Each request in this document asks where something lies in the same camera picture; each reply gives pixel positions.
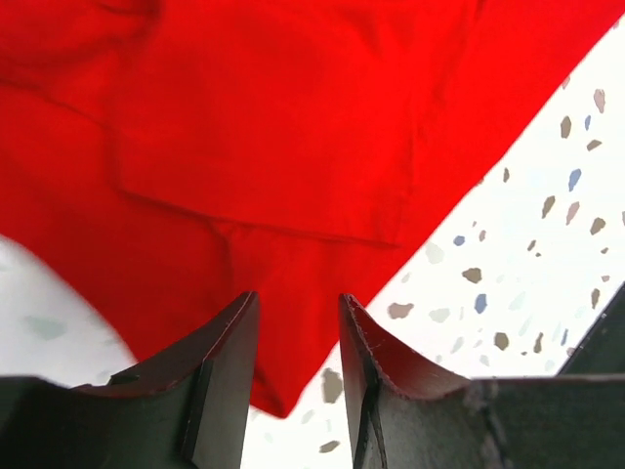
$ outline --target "white speckled tabletop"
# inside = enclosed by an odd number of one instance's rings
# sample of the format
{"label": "white speckled tabletop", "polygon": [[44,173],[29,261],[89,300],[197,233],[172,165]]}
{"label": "white speckled tabletop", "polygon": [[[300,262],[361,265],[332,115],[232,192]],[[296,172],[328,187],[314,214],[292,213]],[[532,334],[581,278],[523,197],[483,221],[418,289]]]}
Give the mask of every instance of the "white speckled tabletop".
{"label": "white speckled tabletop", "polygon": [[[558,371],[625,281],[623,50],[616,26],[368,306],[376,321],[467,376]],[[0,320],[1,374],[103,384],[133,362],[80,297],[7,240]],[[342,391],[337,347],[289,418],[251,409],[242,467],[351,467]]]}

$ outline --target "black object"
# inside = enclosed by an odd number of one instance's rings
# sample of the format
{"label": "black object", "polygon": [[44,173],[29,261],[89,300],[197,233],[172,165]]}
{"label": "black object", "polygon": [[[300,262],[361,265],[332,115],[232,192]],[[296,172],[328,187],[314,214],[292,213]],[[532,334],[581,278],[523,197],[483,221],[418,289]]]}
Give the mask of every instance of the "black object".
{"label": "black object", "polygon": [[0,378],[0,467],[237,469],[258,327],[258,297],[245,293],[106,386]]}
{"label": "black object", "polygon": [[[623,321],[622,294],[600,320],[607,332],[594,328],[568,369],[598,369],[594,354],[621,369],[623,345],[607,325]],[[340,308],[354,469],[625,467],[622,375],[472,381],[400,342],[353,296]],[[610,330],[614,340],[596,344]]]}

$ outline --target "folded red cloth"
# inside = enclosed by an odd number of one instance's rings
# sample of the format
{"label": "folded red cloth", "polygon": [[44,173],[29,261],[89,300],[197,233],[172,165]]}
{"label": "folded red cloth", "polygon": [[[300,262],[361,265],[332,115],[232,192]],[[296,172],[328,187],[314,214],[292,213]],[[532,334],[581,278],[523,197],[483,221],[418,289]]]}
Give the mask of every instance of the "folded red cloth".
{"label": "folded red cloth", "polygon": [[0,3],[0,233],[141,360],[241,290],[285,416],[623,0]]}

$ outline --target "red fabric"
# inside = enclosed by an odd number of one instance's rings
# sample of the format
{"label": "red fabric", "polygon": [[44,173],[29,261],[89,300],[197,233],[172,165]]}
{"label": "red fabric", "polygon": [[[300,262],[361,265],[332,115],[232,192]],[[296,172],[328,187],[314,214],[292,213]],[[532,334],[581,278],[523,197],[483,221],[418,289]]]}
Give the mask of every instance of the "red fabric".
{"label": "red fabric", "polygon": [[261,294],[285,416],[623,0],[0,2],[0,233],[144,359]]}

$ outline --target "blue speck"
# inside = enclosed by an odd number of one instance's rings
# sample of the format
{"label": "blue speck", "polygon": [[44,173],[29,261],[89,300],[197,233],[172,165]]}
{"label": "blue speck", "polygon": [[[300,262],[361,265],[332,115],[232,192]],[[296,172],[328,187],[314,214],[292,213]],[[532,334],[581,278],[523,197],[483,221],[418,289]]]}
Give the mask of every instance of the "blue speck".
{"label": "blue speck", "polygon": [[581,169],[573,169],[570,174],[568,175],[568,191],[572,192],[573,189],[575,189],[575,186],[577,186],[577,183],[579,182],[579,178],[582,177],[582,170]]}
{"label": "blue speck", "polygon": [[481,315],[486,309],[486,306],[488,306],[488,303],[486,303],[486,294],[480,293],[476,297],[476,311],[478,312],[478,314]]}

